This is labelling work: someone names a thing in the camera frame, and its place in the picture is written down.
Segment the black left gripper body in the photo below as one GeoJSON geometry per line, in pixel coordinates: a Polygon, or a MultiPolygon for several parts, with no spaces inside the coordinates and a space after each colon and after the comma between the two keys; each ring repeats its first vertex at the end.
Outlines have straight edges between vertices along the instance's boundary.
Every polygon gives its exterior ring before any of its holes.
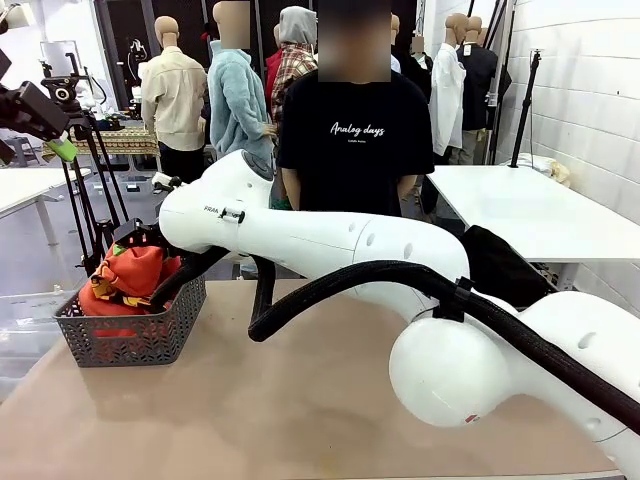
{"type": "Polygon", "coordinates": [[[31,82],[17,89],[1,86],[1,127],[27,133],[43,141],[58,139],[68,116],[31,82]]]}

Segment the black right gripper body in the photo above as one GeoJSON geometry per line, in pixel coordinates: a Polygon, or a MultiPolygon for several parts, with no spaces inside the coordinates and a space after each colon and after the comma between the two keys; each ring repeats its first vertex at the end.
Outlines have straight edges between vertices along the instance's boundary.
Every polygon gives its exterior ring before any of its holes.
{"type": "Polygon", "coordinates": [[[145,224],[133,218],[114,231],[114,243],[119,246],[167,246],[159,222],[145,224]]]}

